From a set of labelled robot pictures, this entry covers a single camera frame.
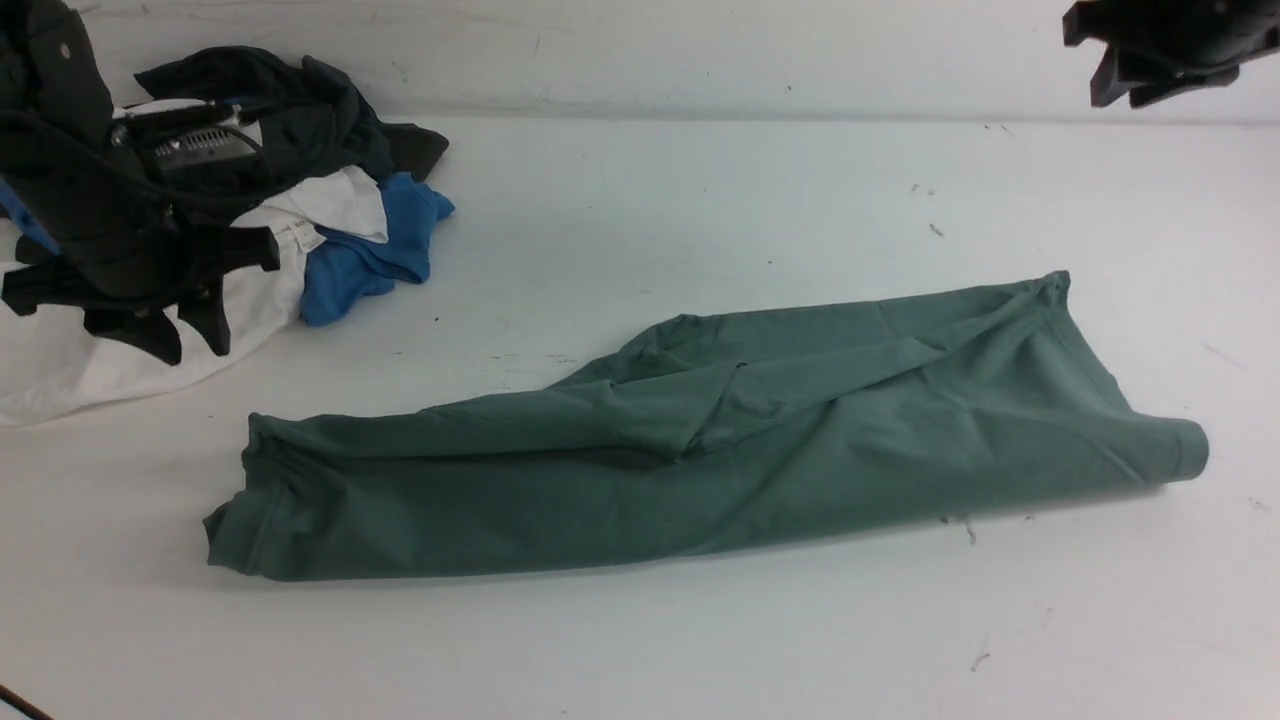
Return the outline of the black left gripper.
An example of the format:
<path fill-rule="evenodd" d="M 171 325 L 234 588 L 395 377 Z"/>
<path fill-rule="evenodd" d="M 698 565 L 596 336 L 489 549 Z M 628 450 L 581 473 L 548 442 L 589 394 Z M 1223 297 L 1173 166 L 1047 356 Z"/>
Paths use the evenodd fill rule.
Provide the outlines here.
<path fill-rule="evenodd" d="M 163 311 L 193 328 L 215 356 L 230 354 L 224 279 L 282 266 L 265 227 L 201 224 L 165 196 L 96 179 L 12 179 L 9 187 L 59 252 L 6 272 L 3 300 L 20 316 L 42 305 L 82 307 L 95 338 L 137 348 L 168 366 L 182 361 L 180 334 Z"/>

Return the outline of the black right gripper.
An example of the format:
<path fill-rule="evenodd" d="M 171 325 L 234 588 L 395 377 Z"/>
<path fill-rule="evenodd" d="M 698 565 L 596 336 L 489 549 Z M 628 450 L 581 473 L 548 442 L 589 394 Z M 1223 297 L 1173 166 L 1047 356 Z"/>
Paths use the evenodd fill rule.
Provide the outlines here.
<path fill-rule="evenodd" d="M 1233 85 L 1240 64 L 1277 53 L 1277 1 L 1078 1 L 1062 17 L 1062 38 L 1107 45 L 1091 78 L 1093 108 L 1128 96 L 1142 109 Z"/>

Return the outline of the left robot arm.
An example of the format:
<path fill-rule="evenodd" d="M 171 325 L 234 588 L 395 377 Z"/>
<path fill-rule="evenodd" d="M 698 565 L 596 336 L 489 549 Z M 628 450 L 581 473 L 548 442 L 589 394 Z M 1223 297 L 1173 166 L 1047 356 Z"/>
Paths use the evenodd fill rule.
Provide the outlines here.
<path fill-rule="evenodd" d="M 234 106 L 118 117 L 81 14 L 61 1 L 5 1 L 3 183 L 58 250 L 6 272 L 3 302 L 18 316 L 77 307 L 91 336 L 170 366 L 183 359 L 183 322 L 225 357 L 224 279 L 278 270 L 276 241 L 233 227 L 260 197 L 183 192 L 165 173 L 234 147 L 264 154 Z"/>

